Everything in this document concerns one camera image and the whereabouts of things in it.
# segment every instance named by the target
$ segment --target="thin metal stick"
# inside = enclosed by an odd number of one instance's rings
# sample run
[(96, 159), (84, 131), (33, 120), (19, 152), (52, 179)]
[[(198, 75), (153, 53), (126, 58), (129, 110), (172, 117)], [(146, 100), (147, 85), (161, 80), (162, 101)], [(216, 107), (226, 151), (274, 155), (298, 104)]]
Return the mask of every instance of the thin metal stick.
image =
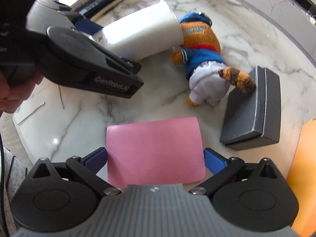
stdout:
[(33, 115), (41, 106), (45, 105), (45, 102), (43, 101), (35, 110), (33, 110), (33, 112), (31, 112), (28, 116), (26, 116), (24, 119), (22, 119), (19, 123), (21, 124), (22, 122), (24, 122), (27, 118), (29, 118), (31, 115)]
[(60, 91), (60, 86), (58, 85), (58, 89), (59, 89), (59, 96), (60, 96), (60, 101), (61, 101), (61, 108), (64, 108), (64, 104), (63, 104), (63, 99), (61, 98), (61, 91)]

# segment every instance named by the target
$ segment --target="blue jacket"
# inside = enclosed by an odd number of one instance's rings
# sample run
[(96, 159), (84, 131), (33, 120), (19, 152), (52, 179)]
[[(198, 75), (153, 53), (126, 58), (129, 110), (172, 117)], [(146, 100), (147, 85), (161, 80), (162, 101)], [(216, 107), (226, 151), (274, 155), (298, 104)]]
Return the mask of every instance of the blue jacket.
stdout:
[(217, 61), (226, 65), (218, 52), (209, 49), (184, 49), (181, 50), (181, 53), (186, 67), (186, 79), (188, 80), (190, 79), (191, 72), (204, 61)]

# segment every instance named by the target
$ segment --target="pink paper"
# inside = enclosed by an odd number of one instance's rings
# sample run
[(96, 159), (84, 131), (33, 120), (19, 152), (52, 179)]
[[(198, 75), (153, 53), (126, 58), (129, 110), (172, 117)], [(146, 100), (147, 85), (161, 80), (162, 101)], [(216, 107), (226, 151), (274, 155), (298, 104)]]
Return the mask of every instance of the pink paper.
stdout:
[(108, 126), (108, 181), (129, 184), (198, 182), (205, 176), (197, 118)]

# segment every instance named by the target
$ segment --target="blue hat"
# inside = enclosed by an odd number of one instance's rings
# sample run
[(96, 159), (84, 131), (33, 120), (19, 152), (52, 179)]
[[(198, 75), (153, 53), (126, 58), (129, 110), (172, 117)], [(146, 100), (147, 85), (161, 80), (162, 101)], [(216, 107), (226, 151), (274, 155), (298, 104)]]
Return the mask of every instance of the blue hat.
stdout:
[(206, 16), (203, 12), (190, 12), (181, 19), (179, 19), (179, 24), (184, 23), (184, 22), (193, 22), (193, 21), (202, 21), (209, 25), (210, 27), (212, 26), (212, 20)]

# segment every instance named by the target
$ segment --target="white roll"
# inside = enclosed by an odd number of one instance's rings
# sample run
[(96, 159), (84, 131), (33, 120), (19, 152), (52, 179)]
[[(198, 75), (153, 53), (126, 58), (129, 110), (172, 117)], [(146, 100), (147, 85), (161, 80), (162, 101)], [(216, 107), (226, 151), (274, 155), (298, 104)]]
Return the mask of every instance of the white roll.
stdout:
[(181, 28), (166, 2), (127, 15), (92, 38), (115, 55), (134, 61), (183, 44)]

